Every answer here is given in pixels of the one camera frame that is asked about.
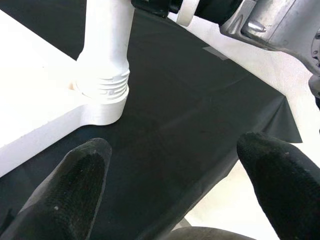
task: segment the white plastic base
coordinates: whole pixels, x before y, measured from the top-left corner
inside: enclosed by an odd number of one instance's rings
[[[0,11],[0,177],[81,126],[121,117],[133,15],[128,0],[88,0],[74,61]]]

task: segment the white plastic pipe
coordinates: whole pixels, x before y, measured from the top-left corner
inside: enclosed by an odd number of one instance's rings
[[[129,93],[127,50],[134,16],[129,0],[87,0],[84,48],[74,88],[92,99],[83,124],[106,125],[122,115]]]

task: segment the white floor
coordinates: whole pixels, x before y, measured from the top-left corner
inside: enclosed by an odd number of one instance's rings
[[[176,16],[171,14],[170,18],[174,20]],[[309,71],[285,53],[262,50],[225,37],[217,24],[203,19],[194,17],[187,30],[287,97],[303,140],[297,146],[320,166],[320,112],[308,87]],[[239,161],[185,219],[192,226],[220,228],[257,240],[279,239],[259,206],[250,179]]]

